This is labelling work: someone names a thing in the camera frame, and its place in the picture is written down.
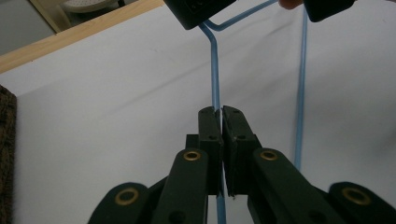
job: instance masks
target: white surface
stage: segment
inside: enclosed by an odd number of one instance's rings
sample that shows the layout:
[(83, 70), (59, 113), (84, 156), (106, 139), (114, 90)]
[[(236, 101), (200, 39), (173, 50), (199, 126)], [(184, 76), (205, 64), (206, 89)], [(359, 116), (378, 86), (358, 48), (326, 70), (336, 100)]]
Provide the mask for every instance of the white surface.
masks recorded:
[[(355, 5), (309, 24), (303, 174), (396, 206), (396, 4)], [(290, 159), (301, 15), (271, 6), (216, 34), (221, 103)], [(15, 223), (86, 223), (111, 188), (166, 176), (211, 104), (209, 55), (199, 29), (160, 7), (2, 74), (19, 99)], [(227, 205), (229, 223), (252, 223), (245, 197)], [(212, 200), (208, 223), (215, 211)]]

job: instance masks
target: blue cable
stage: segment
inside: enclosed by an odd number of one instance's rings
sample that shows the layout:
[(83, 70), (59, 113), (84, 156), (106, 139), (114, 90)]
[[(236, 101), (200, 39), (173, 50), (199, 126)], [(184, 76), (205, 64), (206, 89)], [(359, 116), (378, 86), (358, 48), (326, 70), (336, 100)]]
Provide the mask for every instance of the blue cable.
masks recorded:
[[(218, 42), (213, 33), (204, 25), (200, 24), (199, 27), (207, 36), (210, 41), (211, 48), (211, 80), (212, 80), (212, 105), (215, 111), (220, 110), (220, 93), (219, 93), (219, 55), (218, 55)], [(220, 193), (216, 198), (217, 211), (218, 211), (218, 223), (226, 224), (226, 210), (224, 200), (224, 181), (223, 173), (221, 172), (220, 181)]]
[(303, 132), (304, 132), (304, 95), (305, 95), (305, 68), (306, 68), (306, 37), (308, 16), (304, 9), (303, 15), (303, 38), (301, 44), (300, 76), (297, 92), (297, 125), (296, 140), (294, 148), (294, 166), (301, 170), (301, 160), (303, 151)]
[(261, 3), (261, 4), (255, 6), (251, 9), (248, 9), (248, 10), (242, 12), (241, 14), (239, 14), (239, 15), (237, 15), (237, 16), (235, 16), (235, 17), (233, 17), (219, 25), (213, 23), (212, 21), (205, 21), (205, 25), (207, 25), (210, 29), (212, 29), (214, 31), (222, 31), (222, 30), (225, 30), (226, 28), (230, 27), (231, 25), (241, 21), (242, 19), (250, 16), (251, 14), (253, 14), (265, 7), (272, 5), (275, 2), (277, 2), (277, 0), (269, 0), (267, 2)]
[[(277, 2), (277, 0), (270, 0), (265, 3), (262, 3), (256, 7), (253, 7), (229, 20), (226, 22), (217, 25), (212, 21), (205, 21), (199, 25), (201, 30), (207, 36), (210, 41), (211, 48), (211, 85), (212, 85), (212, 105), (215, 108), (215, 111), (220, 110), (220, 99), (219, 99), (219, 55), (218, 55), (218, 42), (213, 33), (208, 29), (211, 28), (214, 31), (222, 31), (231, 25), (241, 21), (242, 19), (250, 16), (251, 14), (272, 5)], [(225, 200), (224, 200), (224, 180), (223, 180), (223, 172), (221, 172), (221, 181), (220, 181), (220, 193), (217, 197), (217, 212), (218, 212), (218, 223), (226, 224), (226, 209), (225, 209)]]
[(210, 41), (211, 48), (211, 72), (212, 72), (212, 105), (215, 111), (220, 109), (220, 91), (219, 91), (219, 56), (218, 56), (218, 41), (213, 33), (204, 25), (200, 24), (199, 28), (204, 32)]

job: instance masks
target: wooden trim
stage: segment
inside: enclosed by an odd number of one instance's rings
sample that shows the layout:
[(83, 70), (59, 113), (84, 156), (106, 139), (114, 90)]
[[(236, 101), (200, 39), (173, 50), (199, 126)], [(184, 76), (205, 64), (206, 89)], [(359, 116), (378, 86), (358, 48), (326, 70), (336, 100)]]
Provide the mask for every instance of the wooden trim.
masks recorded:
[(60, 33), (61, 31), (71, 27), (69, 19), (65, 16), (64, 11), (60, 6), (45, 8), (40, 4), (39, 1), (30, 0), (30, 2), (56, 33)]
[(139, 0), (57, 35), (11, 51), (0, 56), (0, 74), (160, 6), (163, 6), (163, 0)]

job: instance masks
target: black clamp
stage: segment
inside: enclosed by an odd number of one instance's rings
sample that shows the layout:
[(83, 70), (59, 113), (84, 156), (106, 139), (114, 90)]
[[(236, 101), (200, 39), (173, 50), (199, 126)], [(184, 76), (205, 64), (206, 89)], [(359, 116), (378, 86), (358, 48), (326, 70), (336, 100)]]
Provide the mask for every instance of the black clamp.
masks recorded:
[(220, 192), (224, 163), (228, 194), (248, 195), (254, 223), (396, 223), (396, 210), (370, 190), (348, 182), (317, 189), (279, 151), (262, 147), (244, 114), (229, 106), (198, 114), (199, 134), (188, 134), (168, 177), (146, 188), (112, 189), (89, 224), (203, 224), (207, 197)]
[[(236, 0), (164, 0), (184, 29), (209, 20)], [(309, 20), (322, 21), (352, 7), (356, 0), (304, 0)]]

